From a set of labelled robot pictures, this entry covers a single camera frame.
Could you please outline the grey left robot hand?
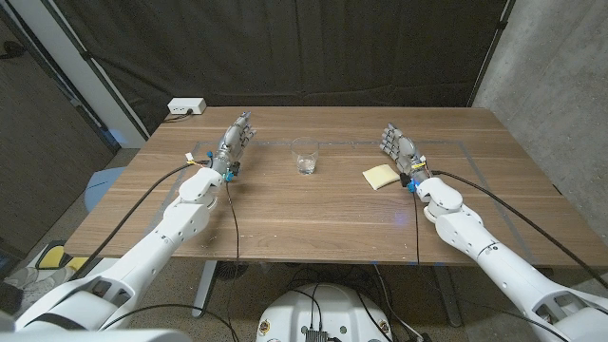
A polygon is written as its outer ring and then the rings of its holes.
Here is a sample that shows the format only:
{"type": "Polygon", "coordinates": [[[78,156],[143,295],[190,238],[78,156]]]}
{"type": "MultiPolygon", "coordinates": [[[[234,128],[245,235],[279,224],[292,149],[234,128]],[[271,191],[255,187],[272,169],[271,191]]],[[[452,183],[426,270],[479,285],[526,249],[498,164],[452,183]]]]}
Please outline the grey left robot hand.
{"type": "Polygon", "coordinates": [[[250,124],[251,112],[243,112],[220,138],[211,168],[231,180],[238,174],[240,159],[257,131],[250,124]]]}

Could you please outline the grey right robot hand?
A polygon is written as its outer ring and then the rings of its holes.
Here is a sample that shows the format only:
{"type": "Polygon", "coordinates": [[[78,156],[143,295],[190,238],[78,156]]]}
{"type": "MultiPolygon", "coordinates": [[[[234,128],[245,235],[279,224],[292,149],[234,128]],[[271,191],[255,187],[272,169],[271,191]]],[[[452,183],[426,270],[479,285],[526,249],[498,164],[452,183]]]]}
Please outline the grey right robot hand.
{"type": "Polygon", "coordinates": [[[416,184],[431,177],[424,156],[413,141],[392,123],[384,129],[380,149],[394,160],[401,173],[409,176],[416,184]]]}

